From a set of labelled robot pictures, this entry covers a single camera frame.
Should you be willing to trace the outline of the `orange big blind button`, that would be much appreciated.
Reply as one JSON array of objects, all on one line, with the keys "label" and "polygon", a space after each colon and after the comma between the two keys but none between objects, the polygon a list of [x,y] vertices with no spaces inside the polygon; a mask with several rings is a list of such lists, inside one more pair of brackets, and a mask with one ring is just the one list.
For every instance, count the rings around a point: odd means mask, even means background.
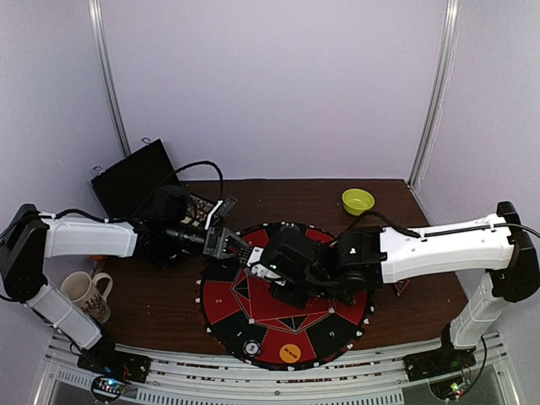
[{"label": "orange big blind button", "polygon": [[294,364],[297,363],[301,358],[301,349],[298,345],[293,343],[286,343],[283,345],[279,351],[279,358],[285,363],[285,364]]}]

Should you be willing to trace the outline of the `black poker chip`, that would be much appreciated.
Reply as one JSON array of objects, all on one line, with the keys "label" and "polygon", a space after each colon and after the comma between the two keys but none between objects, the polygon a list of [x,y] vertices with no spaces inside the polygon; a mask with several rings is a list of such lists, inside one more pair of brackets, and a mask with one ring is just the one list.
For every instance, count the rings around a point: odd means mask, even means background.
[{"label": "black poker chip", "polygon": [[246,357],[256,358],[262,351],[262,346],[257,340],[249,339],[244,341],[242,350]]}]

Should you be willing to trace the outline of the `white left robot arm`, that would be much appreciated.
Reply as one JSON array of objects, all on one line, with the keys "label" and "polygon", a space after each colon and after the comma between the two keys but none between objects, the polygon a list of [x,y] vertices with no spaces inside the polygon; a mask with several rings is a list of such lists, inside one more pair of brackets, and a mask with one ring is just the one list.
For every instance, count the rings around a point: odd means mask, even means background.
[{"label": "white left robot arm", "polygon": [[1,280],[4,298],[29,306],[89,351],[89,362],[104,375],[121,368],[121,355],[94,316],[85,314],[43,273],[51,257],[143,257],[168,264],[180,255],[202,255],[246,263],[253,248],[236,233],[213,226],[224,207],[219,201],[202,226],[185,224],[188,194],[179,186],[162,186],[145,210],[116,219],[101,219],[70,208],[42,213],[33,204],[19,208],[1,233]]}]

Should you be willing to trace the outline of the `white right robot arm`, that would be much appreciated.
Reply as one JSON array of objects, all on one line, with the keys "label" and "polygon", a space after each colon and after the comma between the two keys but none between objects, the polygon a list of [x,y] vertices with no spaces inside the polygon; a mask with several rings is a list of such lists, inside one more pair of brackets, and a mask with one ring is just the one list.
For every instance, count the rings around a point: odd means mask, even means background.
[{"label": "white right robot arm", "polygon": [[511,202],[500,202],[495,213],[469,222],[408,229],[382,213],[372,216],[382,227],[352,223],[334,239],[312,240],[284,227],[264,247],[253,247],[244,260],[247,274],[273,282],[279,299],[303,307],[310,297],[355,305],[363,291],[404,279],[485,271],[462,312],[445,330],[448,338],[433,353],[433,366],[452,371],[476,346],[484,332],[510,303],[539,290],[539,260],[532,242],[535,230],[521,223]]}]

